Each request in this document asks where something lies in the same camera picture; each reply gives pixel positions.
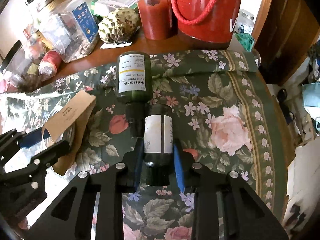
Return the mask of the dark wooden door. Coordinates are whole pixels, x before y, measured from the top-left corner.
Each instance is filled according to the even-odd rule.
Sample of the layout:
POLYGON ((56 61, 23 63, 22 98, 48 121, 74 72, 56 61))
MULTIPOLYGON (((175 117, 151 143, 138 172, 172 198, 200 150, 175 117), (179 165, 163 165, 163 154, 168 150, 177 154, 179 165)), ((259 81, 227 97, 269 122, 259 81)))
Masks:
POLYGON ((304 0, 270 0, 254 48, 265 82, 283 85, 306 59, 319 36, 319 23, 304 0))

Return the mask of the dark green pump bottle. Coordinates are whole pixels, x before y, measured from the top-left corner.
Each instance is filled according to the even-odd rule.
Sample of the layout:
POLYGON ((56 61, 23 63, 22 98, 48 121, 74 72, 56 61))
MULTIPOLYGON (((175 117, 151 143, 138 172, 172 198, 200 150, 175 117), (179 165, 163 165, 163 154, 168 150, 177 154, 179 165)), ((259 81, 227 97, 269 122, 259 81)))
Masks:
POLYGON ((141 51, 128 51, 117 59, 116 97, 125 105, 125 118, 133 137, 144 136, 146 105, 152 97, 151 60, 141 51))

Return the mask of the small red-white jar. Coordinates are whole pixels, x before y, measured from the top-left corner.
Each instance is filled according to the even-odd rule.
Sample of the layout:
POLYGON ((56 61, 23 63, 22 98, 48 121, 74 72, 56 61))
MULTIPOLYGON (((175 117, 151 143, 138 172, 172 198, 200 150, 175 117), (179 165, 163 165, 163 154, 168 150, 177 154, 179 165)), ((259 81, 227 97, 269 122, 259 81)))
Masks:
POLYGON ((55 76, 61 62, 59 53, 54 50, 48 51, 39 64, 39 74, 42 80, 48 80, 55 76))

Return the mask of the red thermos jug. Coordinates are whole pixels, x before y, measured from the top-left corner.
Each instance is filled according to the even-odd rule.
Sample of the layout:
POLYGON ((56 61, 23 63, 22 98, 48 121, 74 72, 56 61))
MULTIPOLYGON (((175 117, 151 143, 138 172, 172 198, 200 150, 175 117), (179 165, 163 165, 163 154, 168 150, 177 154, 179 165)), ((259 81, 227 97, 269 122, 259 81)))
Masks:
POLYGON ((202 42, 229 43, 241 0, 171 0, 178 29, 202 42))

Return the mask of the dark bottle white label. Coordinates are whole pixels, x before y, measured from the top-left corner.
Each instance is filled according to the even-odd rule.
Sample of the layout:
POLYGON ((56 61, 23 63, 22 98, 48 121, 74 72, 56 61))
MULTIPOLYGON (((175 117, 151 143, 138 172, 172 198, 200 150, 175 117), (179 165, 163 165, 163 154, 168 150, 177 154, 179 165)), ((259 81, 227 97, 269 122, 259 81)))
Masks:
POLYGON ((173 121, 168 105, 149 107, 144 125, 146 184, 168 186, 173 162, 173 121))

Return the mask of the clothes pile on rack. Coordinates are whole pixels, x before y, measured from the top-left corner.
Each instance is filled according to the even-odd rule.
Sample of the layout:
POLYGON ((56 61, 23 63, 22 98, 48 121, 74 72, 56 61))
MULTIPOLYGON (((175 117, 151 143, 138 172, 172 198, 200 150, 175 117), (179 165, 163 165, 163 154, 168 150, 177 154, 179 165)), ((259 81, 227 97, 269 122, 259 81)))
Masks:
POLYGON ((319 136, 319 42, 310 47, 307 58, 276 98, 295 147, 319 136))

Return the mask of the brown cardboard box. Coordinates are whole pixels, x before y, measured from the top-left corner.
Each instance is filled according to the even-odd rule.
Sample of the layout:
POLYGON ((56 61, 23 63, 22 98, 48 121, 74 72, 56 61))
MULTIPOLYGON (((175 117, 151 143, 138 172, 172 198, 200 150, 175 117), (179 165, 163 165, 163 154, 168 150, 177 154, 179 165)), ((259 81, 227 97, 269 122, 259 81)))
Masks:
POLYGON ((96 97, 80 90, 64 106, 56 105, 41 129, 47 147, 61 140, 68 142, 67 153, 58 158, 53 170, 63 176, 75 162, 96 97))

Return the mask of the red sauce bottle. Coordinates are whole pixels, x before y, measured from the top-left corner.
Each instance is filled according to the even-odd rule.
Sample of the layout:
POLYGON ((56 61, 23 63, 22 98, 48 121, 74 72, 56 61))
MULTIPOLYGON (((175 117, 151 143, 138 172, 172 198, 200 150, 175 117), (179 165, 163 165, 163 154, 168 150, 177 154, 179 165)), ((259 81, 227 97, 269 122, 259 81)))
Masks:
POLYGON ((172 30, 171 0, 137 0, 137 4, 145 37, 167 39, 172 30))

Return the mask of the clear jar gold lid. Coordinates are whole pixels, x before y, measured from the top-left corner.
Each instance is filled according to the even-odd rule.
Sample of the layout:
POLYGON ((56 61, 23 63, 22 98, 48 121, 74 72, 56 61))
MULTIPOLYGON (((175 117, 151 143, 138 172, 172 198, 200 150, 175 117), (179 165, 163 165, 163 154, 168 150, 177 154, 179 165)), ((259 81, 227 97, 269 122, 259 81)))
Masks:
POLYGON ((98 42, 98 26, 85 0, 42 0, 39 30, 64 63, 88 56, 98 42))

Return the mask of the floral tablecloth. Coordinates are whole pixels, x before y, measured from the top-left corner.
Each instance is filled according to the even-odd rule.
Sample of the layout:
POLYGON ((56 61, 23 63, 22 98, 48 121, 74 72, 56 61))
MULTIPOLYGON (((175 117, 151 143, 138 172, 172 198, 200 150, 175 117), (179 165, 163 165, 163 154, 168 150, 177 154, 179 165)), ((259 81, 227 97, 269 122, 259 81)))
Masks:
MULTIPOLYGON (((250 53, 201 50, 151 56, 151 103, 168 105, 183 149, 210 170, 236 171, 277 219, 285 209, 284 151, 273 102, 250 53)), ((96 104, 84 139, 64 176, 49 169, 47 199, 28 216, 33 224, 80 171, 106 171, 133 149, 125 106, 115 95, 116 64, 56 80, 32 93, 1 96, 3 130, 32 131, 79 91, 96 104)), ((123 195, 125 239, 189 239, 195 196, 174 182, 141 182, 123 195)))

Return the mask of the glass jar by door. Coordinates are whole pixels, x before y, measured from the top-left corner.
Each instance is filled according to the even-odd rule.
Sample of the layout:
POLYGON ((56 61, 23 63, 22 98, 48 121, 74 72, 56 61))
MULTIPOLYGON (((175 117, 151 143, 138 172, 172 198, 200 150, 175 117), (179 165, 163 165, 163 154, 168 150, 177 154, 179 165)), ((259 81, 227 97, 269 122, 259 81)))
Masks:
POLYGON ((244 9, 239 10, 234 31, 236 33, 252 34, 254 28, 254 15, 244 9))

